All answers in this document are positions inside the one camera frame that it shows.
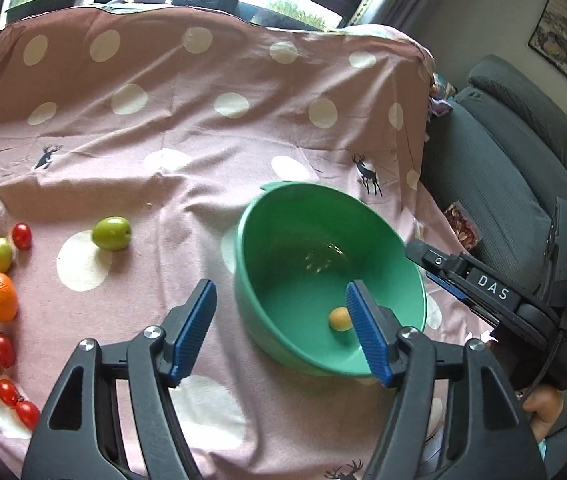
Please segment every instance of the polka dot fabric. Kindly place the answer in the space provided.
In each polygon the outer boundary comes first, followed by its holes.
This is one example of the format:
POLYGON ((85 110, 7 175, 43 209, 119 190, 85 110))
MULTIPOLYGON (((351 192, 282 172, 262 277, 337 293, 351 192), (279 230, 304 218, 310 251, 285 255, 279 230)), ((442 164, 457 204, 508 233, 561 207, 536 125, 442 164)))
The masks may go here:
MULTIPOLYGON (((185 7, 77 7, 9 25, 0 236, 18 221, 33 232, 10 270, 19 323, 1 327, 16 343, 8 374, 20 391, 42 407, 82 338, 127 340, 206 277, 217 313, 192 377, 170 392, 204 478, 319 479, 367 463, 392 393, 297 374, 255 349, 234 300, 234 233, 263 184, 318 182, 367 203, 406 240, 460 251, 419 186, 432 65, 387 27, 269 30, 185 7), (382 193, 366 191, 361 168, 382 193), (131 221, 132 242, 104 253, 90 230, 113 215, 131 221)), ((445 291, 425 290, 429 336, 464 343, 486 332, 445 291)), ((126 388, 118 394, 129 464, 144 474, 126 388)), ((431 433, 444 413, 438 385, 431 433)), ((29 437, 0 405, 0 457, 17 474, 29 437)))

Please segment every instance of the bowl rim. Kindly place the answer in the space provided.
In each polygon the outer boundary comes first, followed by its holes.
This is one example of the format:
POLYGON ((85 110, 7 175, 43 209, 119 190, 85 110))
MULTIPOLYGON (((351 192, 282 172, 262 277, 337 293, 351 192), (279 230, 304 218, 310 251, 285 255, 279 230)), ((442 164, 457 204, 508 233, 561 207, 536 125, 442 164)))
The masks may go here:
MULTIPOLYGON (((279 344, 284 346, 284 348, 286 348, 288 351, 292 352, 292 354, 294 354, 298 358, 307 362, 307 364, 310 364, 311 366, 314 366, 315 368, 318 368, 320 370, 324 370, 324 371, 329 372, 331 374, 341 375, 341 376, 346 376, 346 377, 355 377, 355 378, 372 377, 372 373, 360 374, 360 373, 345 372, 343 370, 338 370, 334 367, 321 364, 315 358, 313 358, 311 355, 307 354, 305 351, 298 348, 297 345, 294 345, 279 330, 279 328, 277 328, 275 323, 270 319, 270 316, 268 316, 268 314, 266 314, 266 311, 264 310, 264 308, 261 305, 261 302, 257 298, 255 290, 252 286, 252 283, 250 282, 250 279, 248 278, 248 270, 246 269, 246 258, 244 257, 244 250, 243 250, 244 231, 245 231, 246 223, 248 222, 248 219, 250 218, 250 215, 252 214, 254 208, 257 206, 257 203, 259 203, 261 200, 263 200, 263 198, 266 197, 266 195, 269 195, 270 193, 277 192, 278 190, 283 189, 284 187, 288 187, 288 186, 318 187, 318 188, 323 188, 324 190, 327 190, 327 192, 334 192, 334 193, 337 193, 337 194, 344 195, 347 198, 347 200, 355 201, 359 205, 368 209, 368 211, 370 213, 377 216, 381 221, 383 221, 390 228, 391 232, 399 239, 399 241, 404 246, 404 248, 406 247, 406 242, 403 240, 403 238, 401 236, 399 236, 398 232, 396 232, 394 230, 394 228, 387 221, 385 221, 385 219, 381 215, 379 215, 377 213, 377 211, 372 209, 368 204, 365 204, 361 200, 359 200, 359 199, 355 198, 354 196, 352 196, 352 195, 350 195, 346 192, 343 192, 339 189, 336 189, 336 188, 330 187, 330 186, 325 186, 324 184, 316 184, 314 182, 275 181, 275 182, 271 182, 271 183, 268 183, 268 184, 261 186, 261 189, 264 190, 264 193, 255 197, 250 202, 250 204, 248 204, 248 206, 244 210, 243 214, 241 215, 240 222, 237 225, 237 232, 236 232, 236 236, 235 236, 235 260, 236 260, 235 273, 236 273, 236 275, 238 274, 240 276, 240 279, 242 280, 243 285, 244 285, 244 293, 245 293, 246 299, 250 302, 251 307, 253 308, 254 312, 257 314, 257 317, 259 317, 260 321, 263 324, 265 324, 266 328, 276 338, 276 340, 279 342, 279 344)), ((415 272, 417 272, 419 274, 419 269, 417 269, 417 264, 415 264, 413 262, 410 262, 410 263, 415 267, 415 272)), ((422 295, 422 300, 423 300, 423 319, 421 320, 421 327, 417 326, 415 328, 419 329, 420 332, 423 332, 423 330, 425 330, 425 322, 426 322, 427 314, 428 314, 428 303, 427 303, 427 297, 426 297, 426 293, 425 293, 425 286, 423 286, 423 279, 421 279, 421 277, 420 277, 419 283, 420 283, 420 290, 421 290, 421 295, 422 295)))

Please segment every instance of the window pane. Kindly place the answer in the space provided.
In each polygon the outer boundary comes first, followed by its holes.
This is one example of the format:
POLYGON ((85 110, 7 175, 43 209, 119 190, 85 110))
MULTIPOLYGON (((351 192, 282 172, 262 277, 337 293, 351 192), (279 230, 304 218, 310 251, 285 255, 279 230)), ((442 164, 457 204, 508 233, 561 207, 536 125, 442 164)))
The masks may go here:
POLYGON ((300 30, 328 30, 341 21, 341 16, 310 0, 240 0, 237 15, 264 27, 300 30))

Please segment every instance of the metal screw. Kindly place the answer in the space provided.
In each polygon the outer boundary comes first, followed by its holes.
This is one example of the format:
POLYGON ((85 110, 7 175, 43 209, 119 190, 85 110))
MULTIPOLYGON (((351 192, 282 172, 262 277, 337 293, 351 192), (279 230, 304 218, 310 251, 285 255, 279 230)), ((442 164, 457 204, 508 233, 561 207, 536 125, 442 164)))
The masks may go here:
POLYGON ((417 330, 413 326, 405 326, 399 331, 399 333, 403 338, 414 339, 417 337, 417 335, 419 335, 419 330, 417 330))
POLYGON ((144 330, 144 337, 148 339, 157 339, 161 335, 161 329, 158 326, 149 326, 144 330))
POLYGON ((79 344, 80 350, 84 352, 90 352, 95 347, 94 339, 84 339, 79 344))
POLYGON ((471 339, 470 342, 468 343, 468 346, 470 347, 471 350, 476 350, 477 352, 486 348, 486 345, 483 344, 483 342, 480 341, 479 339, 471 339))

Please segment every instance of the green plant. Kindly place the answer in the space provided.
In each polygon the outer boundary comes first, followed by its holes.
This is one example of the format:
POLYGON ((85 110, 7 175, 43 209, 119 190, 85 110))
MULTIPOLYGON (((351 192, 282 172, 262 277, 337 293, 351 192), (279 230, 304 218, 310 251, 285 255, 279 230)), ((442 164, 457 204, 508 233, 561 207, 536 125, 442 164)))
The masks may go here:
POLYGON ((290 0, 268 0, 268 9, 284 14, 289 18, 299 20, 300 22, 307 23, 319 30, 326 30, 326 22, 322 16, 301 10, 297 2, 290 0))

